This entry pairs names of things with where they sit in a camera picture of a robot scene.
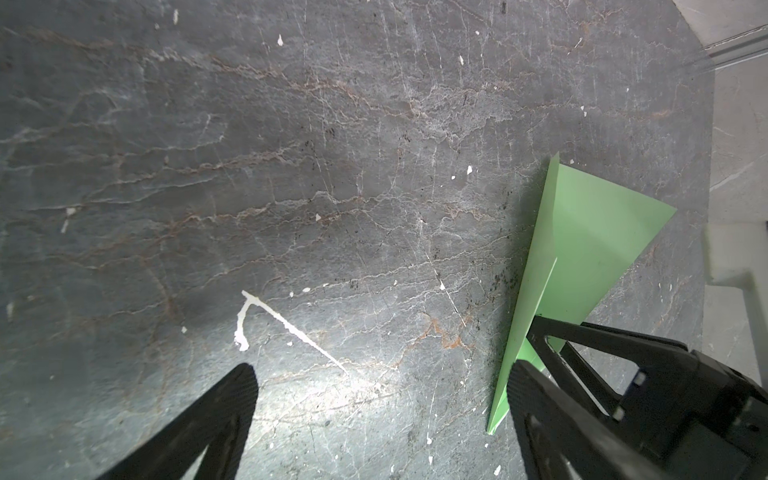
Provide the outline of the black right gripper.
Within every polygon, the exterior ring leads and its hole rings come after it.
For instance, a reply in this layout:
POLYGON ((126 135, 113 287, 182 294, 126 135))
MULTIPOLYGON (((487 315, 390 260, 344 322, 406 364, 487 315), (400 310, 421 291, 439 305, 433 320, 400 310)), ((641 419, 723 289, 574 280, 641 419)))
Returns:
POLYGON ((678 341, 537 316, 527 340, 557 386, 675 479, 764 479, 767 393, 678 341))

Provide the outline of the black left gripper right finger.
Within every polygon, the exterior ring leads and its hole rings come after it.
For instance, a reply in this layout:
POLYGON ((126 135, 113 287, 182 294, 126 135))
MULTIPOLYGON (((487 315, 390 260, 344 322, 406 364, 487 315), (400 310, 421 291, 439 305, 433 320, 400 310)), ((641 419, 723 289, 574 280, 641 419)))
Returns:
POLYGON ((512 366, 507 399, 529 479, 666 477, 527 361, 512 366))

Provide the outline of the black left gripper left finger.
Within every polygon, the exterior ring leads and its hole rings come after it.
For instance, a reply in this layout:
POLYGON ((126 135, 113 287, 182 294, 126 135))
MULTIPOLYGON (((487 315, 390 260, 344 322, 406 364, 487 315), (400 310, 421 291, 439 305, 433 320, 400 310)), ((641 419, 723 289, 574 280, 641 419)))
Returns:
POLYGON ((259 393, 252 365, 240 363, 102 479, 180 479, 196 460, 197 479, 236 477, 259 393))

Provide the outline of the light green paper sheet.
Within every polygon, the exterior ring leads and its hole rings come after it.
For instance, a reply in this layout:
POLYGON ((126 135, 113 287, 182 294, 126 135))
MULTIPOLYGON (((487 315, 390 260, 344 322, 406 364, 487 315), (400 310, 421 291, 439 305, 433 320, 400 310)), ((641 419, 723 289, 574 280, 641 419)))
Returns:
POLYGON ((673 217, 674 207, 549 161, 486 431, 510 411, 506 385, 515 361, 542 369, 526 336, 535 317, 579 325, 673 217))

